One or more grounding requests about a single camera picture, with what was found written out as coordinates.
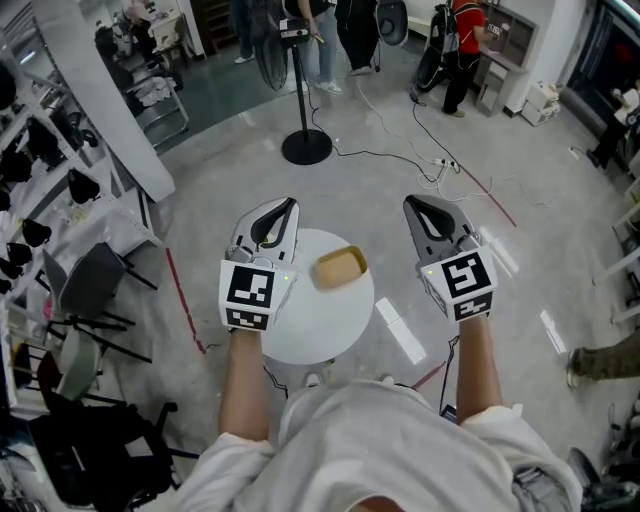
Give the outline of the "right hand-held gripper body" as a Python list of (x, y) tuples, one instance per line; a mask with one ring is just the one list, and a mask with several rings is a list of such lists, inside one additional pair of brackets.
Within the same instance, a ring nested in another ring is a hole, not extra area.
[(491, 250), (481, 235), (432, 245), (436, 257), (419, 258), (416, 269), (436, 306), (450, 322), (488, 315), (498, 279)]

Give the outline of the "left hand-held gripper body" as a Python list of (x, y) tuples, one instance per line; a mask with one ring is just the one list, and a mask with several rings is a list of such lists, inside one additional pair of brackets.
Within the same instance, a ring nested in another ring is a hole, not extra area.
[(278, 319), (297, 280), (291, 251), (233, 244), (220, 264), (219, 310), (230, 329), (267, 331)]

